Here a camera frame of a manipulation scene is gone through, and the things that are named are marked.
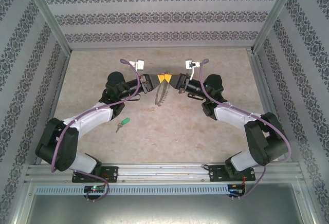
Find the cable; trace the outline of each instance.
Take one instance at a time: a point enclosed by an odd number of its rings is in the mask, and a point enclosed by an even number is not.
[[[55,172],[55,170],[56,170],[56,169],[55,169],[55,162],[56,162],[57,153],[58,153],[58,150],[59,150],[60,145],[61,145],[61,143],[62,143],[63,137],[64,137],[66,131],[69,129],[69,127],[70,127],[71,125],[73,125],[75,122],[77,122],[77,121],[78,121],[80,118],[82,118],[83,116],[85,116],[85,115],[87,115],[87,114],[89,114],[89,113],[91,113],[91,112],[93,112],[93,111],[95,111],[95,110],[99,110],[99,109],[103,109],[103,108],[111,107],[111,106],[114,106],[114,105],[117,105],[117,104],[121,104],[121,103],[123,103],[123,102],[126,102],[126,101],[130,100],[132,97],[134,97],[134,96],[137,94],[137,92],[138,92],[138,90],[139,90],[139,87],[140,87],[140,81],[139,81],[138,72],[137,72],[136,69],[132,66],[132,64],[129,63],[129,61],[126,61],[125,59],[121,59],[120,62],[121,62],[122,64],[129,65],[130,68],[134,71],[135,76],[136,76],[136,79],[137,79],[137,88],[136,88],[135,92],[134,92],[130,97],[128,97],[128,98],[126,98],[126,99],[124,99],[124,100],[121,100],[121,101],[118,101],[118,102],[115,102],[115,103],[111,103],[111,104],[107,104],[107,105],[103,105],[103,106],[100,106],[100,107],[95,107],[95,108],[92,108],[92,109],[90,109],[90,110],[87,110],[86,112],[84,112],[84,113],[78,115],[78,116],[77,116],[75,119],[73,119],[70,123],[68,123],[68,125],[63,129],[63,131],[62,131],[62,133],[61,133],[61,135],[60,135],[60,137],[59,137],[59,139],[58,139],[58,142],[57,142],[57,144],[56,144],[55,152],[54,152],[54,154],[53,154],[53,158],[52,158],[52,161],[51,161],[51,169],[50,169],[50,170],[51,170],[52,173]]]
[[[277,134],[279,134],[279,136],[284,140],[284,142],[286,143],[287,148],[288,148],[288,156],[287,156],[285,159],[280,160],[280,161],[274,161],[274,162],[272,162],[272,163],[282,163],[282,162],[286,162],[286,161],[290,160],[290,158],[291,158],[291,145],[290,145],[288,139],[283,135],[283,133],[280,132],[280,131],[279,131],[274,125],[272,125],[271,123],[267,122],[266,120],[264,120],[264,119],[262,119],[262,118],[260,118],[260,117],[258,117],[258,116],[256,116],[256,115],[254,115],[254,114],[252,114],[252,113],[248,113],[248,112],[246,112],[246,111],[244,111],[244,110],[242,110],[242,109],[240,109],[240,108],[237,108],[237,107],[234,107],[234,106],[231,106],[231,105],[227,105],[227,104],[225,104],[225,103],[220,103],[219,101],[213,99],[211,96],[208,95],[208,93],[206,92],[205,87],[204,87],[204,85],[203,85],[203,82],[204,82],[203,79],[204,79],[204,78],[203,78],[203,73],[202,73],[202,72],[203,72],[203,66],[204,66],[205,64],[207,64],[208,62],[209,62],[209,59],[204,59],[204,60],[200,63],[200,73],[199,73],[199,75],[200,75],[201,89],[202,89],[203,93],[205,94],[205,96],[206,96],[209,100],[211,100],[211,101],[213,101],[214,103],[218,104],[219,106],[226,107],[226,108],[232,108],[232,109],[234,109],[234,110],[236,110],[236,111],[238,111],[238,112],[240,112],[240,113],[242,113],[242,114],[245,114],[245,115],[251,116],[251,117],[253,117],[254,119],[257,119],[257,120],[263,122],[265,125],[268,125],[269,127],[271,127],[271,128],[272,128]],[[259,182],[263,179],[265,173],[266,173],[266,167],[264,167],[264,172],[262,173],[262,175],[260,176],[260,178],[257,180],[257,182],[256,182],[256,183],[252,186],[252,188],[251,188],[246,194],[244,194],[242,197],[246,197],[246,196],[248,196],[248,195],[249,195],[249,194],[250,194],[250,193],[256,188],[256,186],[259,184]]]
[[[87,199],[87,201],[93,201],[93,202],[96,202],[96,201],[101,200],[101,199],[104,198],[105,196],[107,196],[107,194],[109,193],[109,184],[108,184],[108,181],[107,181],[106,179],[104,179],[104,178],[102,178],[102,177],[98,177],[98,176],[93,175],[93,174],[85,173],[85,172],[83,172],[83,171],[78,171],[78,170],[76,170],[76,172],[79,173],[79,174],[83,174],[83,175],[86,175],[86,176],[89,176],[89,177],[93,177],[93,178],[96,178],[96,179],[102,180],[102,181],[104,182],[104,185],[106,184],[106,192],[105,192],[103,195],[101,195],[99,198],[97,198],[97,199],[90,199],[90,198],[88,198],[90,192],[87,192],[87,195],[86,195],[86,199]]]

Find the marble-patterned surface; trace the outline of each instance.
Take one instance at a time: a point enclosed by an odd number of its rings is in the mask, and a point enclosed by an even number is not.
[[[204,78],[220,74],[223,97],[238,107],[263,113],[262,104],[245,49],[125,49],[73,52],[65,76],[55,117],[65,119],[92,107],[101,97],[107,76],[123,73],[134,78],[131,69],[119,62],[144,59],[140,74],[165,71],[185,73],[185,60],[202,61]],[[199,79],[198,69],[195,79]],[[206,117],[201,101],[178,94],[170,87],[161,107],[154,104],[156,91],[142,94],[140,101],[126,103],[122,113],[84,135],[78,150],[102,162],[204,162],[224,161],[247,149],[245,133],[235,127]],[[117,124],[130,122],[115,133]]]

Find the mounting plate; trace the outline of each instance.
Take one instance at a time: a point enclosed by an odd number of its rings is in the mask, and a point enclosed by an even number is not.
[[[102,166],[100,177],[106,179],[108,183],[116,183],[118,178],[118,170],[117,166]],[[73,183],[103,183],[100,179],[95,179],[93,177],[89,177],[77,172],[73,172],[72,176]]]
[[[225,171],[225,165],[204,165],[204,169],[209,171],[210,182],[229,182],[229,181],[243,181],[242,174],[235,178],[230,178]],[[255,172],[252,167],[245,169],[243,175],[246,177],[246,181],[255,181]]]

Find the patterned wallpaper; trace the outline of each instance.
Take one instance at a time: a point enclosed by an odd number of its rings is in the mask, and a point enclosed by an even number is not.
[[[50,118],[67,57],[33,0],[0,0],[0,223]]]
[[[72,49],[252,46],[276,0],[46,0]]]
[[[258,56],[321,223],[329,223],[329,0],[287,0]]]

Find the key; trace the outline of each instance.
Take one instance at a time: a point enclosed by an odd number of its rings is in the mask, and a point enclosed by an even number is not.
[[[122,125],[121,123],[119,123],[119,124],[118,124],[118,128],[117,128],[117,130],[115,131],[115,133],[117,133],[118,130],[119,130],[120,128],[122,128],[122,127],[123,127],[123,125]]]

